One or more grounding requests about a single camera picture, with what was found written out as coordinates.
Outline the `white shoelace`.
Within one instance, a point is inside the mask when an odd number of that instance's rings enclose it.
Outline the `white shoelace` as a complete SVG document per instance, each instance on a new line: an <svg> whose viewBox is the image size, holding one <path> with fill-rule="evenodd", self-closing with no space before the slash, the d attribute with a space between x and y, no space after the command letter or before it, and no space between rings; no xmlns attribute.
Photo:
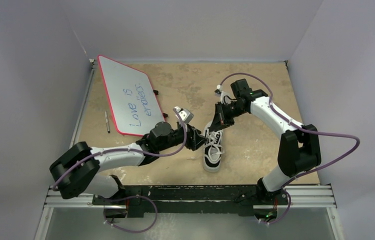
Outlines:
<svg viewBox="0 0 375 240"><path fill-rule="evenodd" d="M224 154L223 150L223 130L209 131L208 128L204 131L204 136L207 138L204 147L204 160L211 164L216 164Z"/></svg>

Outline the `black and white sneaker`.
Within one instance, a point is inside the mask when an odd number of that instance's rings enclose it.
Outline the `black and white sneaker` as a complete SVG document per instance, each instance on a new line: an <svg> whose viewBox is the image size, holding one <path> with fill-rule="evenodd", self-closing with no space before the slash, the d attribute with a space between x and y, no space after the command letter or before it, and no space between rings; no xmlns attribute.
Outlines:
<svg viewBox="0 0 375 240"><path fill-rule="evenodd" d="M223 130L210 131L212 121L209 121L204 128L206 143L203 149L202 166L208 172L217 172L220 169L223 149Z"/></svg>

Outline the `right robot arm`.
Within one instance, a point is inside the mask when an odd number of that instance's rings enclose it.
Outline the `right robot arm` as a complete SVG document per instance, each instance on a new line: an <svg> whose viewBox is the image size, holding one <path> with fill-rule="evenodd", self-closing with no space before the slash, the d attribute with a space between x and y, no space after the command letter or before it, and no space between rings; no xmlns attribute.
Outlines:
<svg viewBox="0 0 375 240"><path fill-rule="evenodd" d="M234 99L230 99L220 85L216 87L220 101L215 104L209 131L228 128L234 125L236 117L249 113L263 121L279 138L277 166L260 178L256 186L257 199L267 204L289 180L321 164L319 137L311 134L317 129L290 118L271 103L263 90L252 90L246 79L237 80L230 87Z"/></svg>

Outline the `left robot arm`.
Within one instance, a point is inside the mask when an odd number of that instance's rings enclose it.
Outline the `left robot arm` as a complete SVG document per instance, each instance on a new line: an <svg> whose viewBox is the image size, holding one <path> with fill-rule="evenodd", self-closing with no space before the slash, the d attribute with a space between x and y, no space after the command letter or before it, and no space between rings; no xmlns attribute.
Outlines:
<svg viewBox="0 0 375 240"><path fill-rule="evenodd" d="M183 148L196 151L206 142L207 138L195 127L182 122L177 124L177 129L172 129L164 121L157 123L141 139L126 146L99 148L81 141L49 167L54 179L52 190L60 192L63 199L72 199L97 185L93 193L117 205L125 197L125 191L117 186L119 180L116 177L100 180L97 173L119 167L148 165L164 157L163 150L178 147L178 152ZM107 190L104 189L106 185L110 186Z"/></svg>

